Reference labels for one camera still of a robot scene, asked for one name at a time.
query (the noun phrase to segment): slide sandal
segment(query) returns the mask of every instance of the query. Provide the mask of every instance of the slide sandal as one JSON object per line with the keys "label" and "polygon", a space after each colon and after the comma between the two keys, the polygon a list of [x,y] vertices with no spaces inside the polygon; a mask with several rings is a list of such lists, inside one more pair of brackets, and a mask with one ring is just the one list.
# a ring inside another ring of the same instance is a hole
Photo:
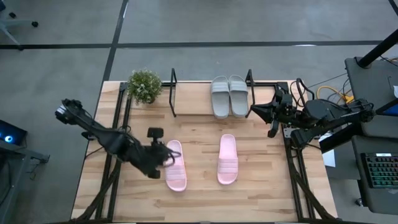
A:
{"label": "slide sandal", "polygon": [[[167,143],[167,147],[175,152],[181,153],[181,156],[175,158],[175,163],[165,168],[166,184],[170,189],[181,192],[187,188],[187,173],[185,172],[184,158],[182,156],[182,146],[177,140]],[[166,164],[171,164],[173,160],[170,158]]]}
{"label": "slide sandal", "polygon": [[229,95],[231,97],[232,114],[244,117],[248,113],[248,87],[243,78],[231,75],[229,78]]}
{"label": "slide sandal", "polygon": [[227,118],[229,114],[228,79],[224,76],[216,77],[211,82],[210,90],[214,116],[218,119]]}
{"label": "slide sandal", "polygon": [[224,185],[232,184],[238,176],[238,154],[236,153],[235,137],[224,134],[220,141],[218,156],[218,182]]}

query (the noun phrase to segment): pink slide sandal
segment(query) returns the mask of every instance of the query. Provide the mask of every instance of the pink slide sandal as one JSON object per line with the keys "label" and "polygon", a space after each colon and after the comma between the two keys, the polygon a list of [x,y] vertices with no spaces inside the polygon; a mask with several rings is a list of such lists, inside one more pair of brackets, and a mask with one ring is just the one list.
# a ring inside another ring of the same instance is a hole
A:
{"label": "pink slide sandal", "polygon": [[218,156],[218,182],[224,185],[232,184],[238,176],[238,154],[236,153],[235,137],[224,134],[220,141]]}
{"label": "pink slide sandal", "polygon": [[[187,173],[185,172],[184,158],[182,156],[182,146],[177,140],[172,140],[167,143],[167,147],[175,152],[181,153],[181,156],[175,158],[175,163],[172,166],[166,167],[166,184],[170,189],[181,192],[187,188]],[[171,164],[173,160],[170,158],[166,164]]]}

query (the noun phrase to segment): wooden table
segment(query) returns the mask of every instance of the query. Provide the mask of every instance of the wooden table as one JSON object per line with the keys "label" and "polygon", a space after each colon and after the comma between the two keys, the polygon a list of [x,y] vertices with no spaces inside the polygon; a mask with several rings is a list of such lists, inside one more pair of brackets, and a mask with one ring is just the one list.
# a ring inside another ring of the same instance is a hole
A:
{"label": "wooden table", "polygon": [[[119,83],[105,82],[101,91],[95,120],[107,127],[112,125]],[[165,142],[177,139],[182,143],[188,183],[186,191],[173,192],[166,186],[164,170],[161,179],[154,180],[142,175],[129,163],[123,164],[114,222],[297,221],[281,132],[275,138],[267,138],[269,125],[255,113],[248,118],[230,116],[223,120],[207,115],[211,114],[211,108],[200,109],[199,105],[209,103],[210,84],[197,85],[177,83],[176,118],[169,106],[169,88],[165,88],[151,105],[132,104],[129,125],[141,143],[150,143],[146,137],[149,127],[164,128]],[[256,103],[267,103],[274,94],[269,87],[256,87],[255,92]],[[250,91],[248,98],[251,104]],[[120,123],[124,108],[121,111]],[[235,136],[238,150],[239,174],[231,185],[220,185],[216,176],[223,134]],[[91,142],[87,153],[99,147],[97,142]],[[105,157],[106,153],[100,151],[85,161],[72,218],[79,216],[98,193]],[[303,157],[312,192],[336,217],[321,152],[308,147],[303,151]],[[302,192],[300,198],[304,214],[307,214]],[[103,214],[106,214],[107,206],[105,203]]]}

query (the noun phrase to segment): chair leg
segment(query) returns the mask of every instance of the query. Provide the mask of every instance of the chair leg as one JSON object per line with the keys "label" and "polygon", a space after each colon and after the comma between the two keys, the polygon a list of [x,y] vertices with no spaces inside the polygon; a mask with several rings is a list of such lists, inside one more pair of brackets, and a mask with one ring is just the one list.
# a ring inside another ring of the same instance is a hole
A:
{"label": "chair leg", "polygon": [[18,26],[18,25],[31,25],[32,20],[28,19],[7,19],[1,21],[6,27],[11,27],[11,26]]}
{"label": "chair leg", "polygon": [[0,27],[0,29],[16,44],[18,45],[19,50],[23,50],[21,44],[8,32],[8,30],[5,27]]}

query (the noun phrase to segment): yellow cable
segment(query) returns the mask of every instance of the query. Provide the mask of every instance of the yellow cable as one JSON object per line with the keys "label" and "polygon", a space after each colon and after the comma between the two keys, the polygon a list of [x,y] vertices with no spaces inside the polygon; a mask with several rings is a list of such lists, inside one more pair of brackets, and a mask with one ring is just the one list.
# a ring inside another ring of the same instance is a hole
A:
{"label": "yellow cable", "polygon": [[351,101],[354,100],[354,96],[342,95],[342,96],[340,97],[340,99],[337,101],[337,104],[338,104],[338,103],[340,102],[340,100],[342,100],[342,99],[344,99],[346,103],[350,103]]}
{"label": "yellow cable", "polygon": [[343,94],[341,94],[341,93],[340,93],[339,91],[337,91],[335,88],[330,87],[330,86],[321,86],[321,87],[318,88],[318,91],[317,91],[317,98],[318,98],[318,99],[319,99],[319,92],[320,92],[320,90],[323,89],[323,88],[327,88],[327,89],[329,89],[329,90],[331,90],[331,91],[334,91],[336,94],[339,94],[341,97],[343,97]]}

